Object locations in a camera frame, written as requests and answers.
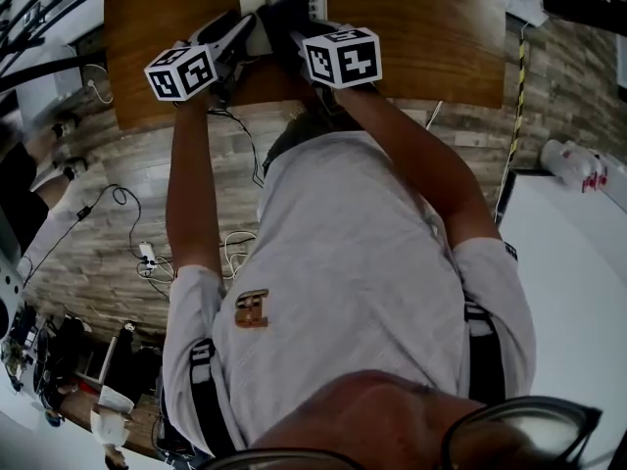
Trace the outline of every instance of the eyeglasses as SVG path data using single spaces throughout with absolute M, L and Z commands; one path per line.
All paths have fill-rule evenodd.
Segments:
M 525 397 L 461 418 L 442 442 L 441 470 L 559 467 L 576 463 L 601 418 L 598 409 Z M 213 459 L 199 470 L 364 470 L 331 451 L 251 449 Z

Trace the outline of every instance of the white t-shirt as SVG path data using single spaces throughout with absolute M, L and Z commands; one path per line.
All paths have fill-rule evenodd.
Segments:
M 132 400 L 107 386 L 102 387 L 98 404 L 126 414 L 130 414 L 134 407 Z M 90 419 L 91 433 L 98 444 L 102 446 L 113 444 L 115 447 L 122 447 L 126 444 L 129 432 L 125 428 L 124 418 L 119 414 L 108 411 L 97 414 L 92 410 Z
M 170 291 L 164 387 L 171 423 L 207 450 L 189 354 L 206 338 L 218 401 L 237 448 L 334 379 L 375 369 L 467 396 L 466 298 L 501 339 L 506 394 L 528 395 L 535 371 L 531 313 L 503 242 L 451 252 L 364 132 L 301 144 L 269 169 L 254 251 L 225 296 L 206 268 L 178 271 Z M 267 327 L 236 323 L 237 302 L 267 291 Z

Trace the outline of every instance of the wooden table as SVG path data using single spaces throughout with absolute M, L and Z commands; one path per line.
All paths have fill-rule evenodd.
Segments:
M 174 41 L 239 0 L 105 0 L 109 76 L 122 129 L 172 117 L 156 100 L 144 68 Z M 499 108 L 505 77 L 503 0 L 328 0 L 329 18 L 367 26 L 381 38 L 379 88 L 395 98 L 444 100 Z M 234 104 L 305 95 L 272 59 L 248 67 Z

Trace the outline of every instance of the glasses frame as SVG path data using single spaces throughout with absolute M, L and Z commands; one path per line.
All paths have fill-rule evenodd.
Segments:
M 592 433 L 595 431 L 599 425 L 601 415 L 603 414 L 598 409 L 587 407 L 569 400 L 539 396 L 510 399 L 496 405 L 484 407 L 471 412 L 467 416 L 464 416 L 454 423 L 447 431 L 444 439 L 442 440 L 442 470 L 454 470 L 457 468 L 451 460 L 451 440 L 453 439 L 455 432 L 461 426 L 468 423 L 474 423 L 482 419 L 498 417 L 499 415 L 503 416 L 510 411 L 515 411 L 521 408 L 544 409 L 546 412 L 553 412 L 555 414 L 565 416 L 578 426 L 579 433 L 577 438 L 560 456 L 555 459 L 554 464 L 565 462 L 573 454 L 575 449 L 584 443 L 580 448 L 579 453 L 573 459 L 573 462 L 579 460 L 586 444 L 588 443 L 587 438 L 590 438 Z
M 333 452 L 330 450 L 313 450 L 313 449 L 246 449 L 240 450 L 230 456 L 222 458 L 212 459 L 205 465 L 202 465 L 198 470 L 227 470 L 233 468 L 238 463 L 246 463 L 250 465 L 256 465 L 260 463 L 270 463 L 275 460 L 285 459 L 310 459 L 311 461 L 339 461 L 344 463 L 347 468 L 353 468 L 354 470 L 365 470 L 356 461 L 353 461 L 348 456 Z

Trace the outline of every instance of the shoulder strap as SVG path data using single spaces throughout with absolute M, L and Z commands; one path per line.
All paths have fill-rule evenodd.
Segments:
M 465 321 L 470 330 L 470 389 L 468 396 L 487 405 L 506 399 L 501 341 L 492 317 L 483 308 L 466 303 Z
M 235 453 L 235 446 L 224 423 L 212 377 L 211 360 L 215 353 L 216 347 L 210 339 L 194 347 L 190 354 L 190 375 L 192 397 L 210 455 L 223 457 Z

